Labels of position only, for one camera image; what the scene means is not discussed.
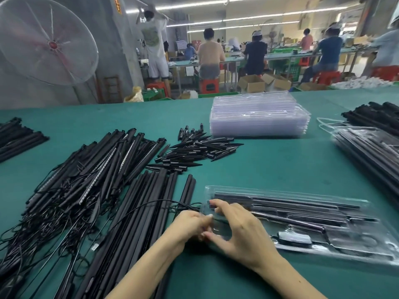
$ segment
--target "man in blue shirt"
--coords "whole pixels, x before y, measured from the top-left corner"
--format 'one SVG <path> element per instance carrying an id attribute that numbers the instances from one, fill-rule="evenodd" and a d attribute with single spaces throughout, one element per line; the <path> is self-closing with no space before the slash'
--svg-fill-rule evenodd
<path id="1" fill-rule="evenodd" d="M 248 43 L 244 55 L 248 59 L 245 70 L 248 75 L 261 75 L 265 67 L 265 55 L 267 54 L 267 44 L 261 41 L 262 32 L 260 30 L 252 33 L 252 42 Z"/>
<path id="2" fill-rule="evenodd" d="M 320 71 L 337 71 L 338 63 L 340 61 L 340 53 L 343 40 L 339 37 L 341 26 L 338 23 L 332 24 L 326 30 L 326 39 L 321 40 L 319 45 L 313 50 L 313 55 L 321 50 L 322 58 L 320 62 L 305 70 L 301 83 L 310 82 L 310 79 Z"/>
<path id="3" fill-rule="evenodd" d="M 189 61 L 196 54 L 197 54 L 196 49 L 193 47 L 191 43 L 188 43 L 187 48 L 184 50 L 184 59 L 186 61 Z"/>

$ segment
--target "plastic blister packaging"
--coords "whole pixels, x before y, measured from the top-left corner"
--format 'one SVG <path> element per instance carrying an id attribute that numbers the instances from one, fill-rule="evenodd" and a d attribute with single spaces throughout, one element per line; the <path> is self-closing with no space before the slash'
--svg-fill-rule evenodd
<path id="1" fill-rule="evenodd" d="M 310 113 L 288 91 L 263 92 L 214 98 L 209 121 L 215 137 L 297 137 Z"/>
<path id="2" fill-rule="evenodd" d="M 385 190 L 399 195 L 399 139 L 374 127 L 336 127 L 332 140 Z"/>
<path id="3" fill-rule="evenodd" d="M 259 218 L 278 249 L 399 266 L 399 236 L 369 201 L 337 196 L 207 186 L 201 212 L 229 240 L 227 219 L 210 199 L 239 203 Z"/>

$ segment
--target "orange sign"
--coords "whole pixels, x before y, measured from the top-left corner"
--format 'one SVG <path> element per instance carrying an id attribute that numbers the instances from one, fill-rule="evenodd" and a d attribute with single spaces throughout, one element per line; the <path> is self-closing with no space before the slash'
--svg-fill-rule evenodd
<path id="1" fill-rule="evenodd" d="M 122 14 L 121 5 L 119 4 L 119 0 L 115 0 L 115 4 L 116 4 L 116 6 L 117 6 L 117 11 L 118 11 L 118 13 Z"/>

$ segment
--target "man in white shirt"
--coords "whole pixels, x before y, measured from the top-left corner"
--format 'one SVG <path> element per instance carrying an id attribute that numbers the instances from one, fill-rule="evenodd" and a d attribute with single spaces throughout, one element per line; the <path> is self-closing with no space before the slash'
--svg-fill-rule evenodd
<path id="1" fill-rule="evenodd" d="M 370 46 L 379 47 L 373 67 L 399 65 L 399 16 L 391 24 L 390 32 L 374 39 Z"/>
<path id="2" fill-rule="evenodd" d="M 150 78 L 165 83 L 167 94 L 170 97 L 169 67 L 167 65 L 161 31 L 166 28 L 167 17 L 159 13 L 154 5 L 144 11 L 146 22 L 140 23 L 140 9 L 137 17 L 137 27 L 141 30 L 148 51 L 148 74 Z"/>

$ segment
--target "person in pink shirt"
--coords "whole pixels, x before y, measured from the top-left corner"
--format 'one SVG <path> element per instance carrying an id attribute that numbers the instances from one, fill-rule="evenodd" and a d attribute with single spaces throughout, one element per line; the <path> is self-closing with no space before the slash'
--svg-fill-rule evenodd
<path id="1" fill-rule="evenodd" d="M 302 38 L 302 41 L 299 43 L 299 46 L 302 48 L 303 51 L 309 51 L 313 43 L 313 37 L 310 34 L 310 29 L 306 28 L 303 34 L 305 36 Z"/>

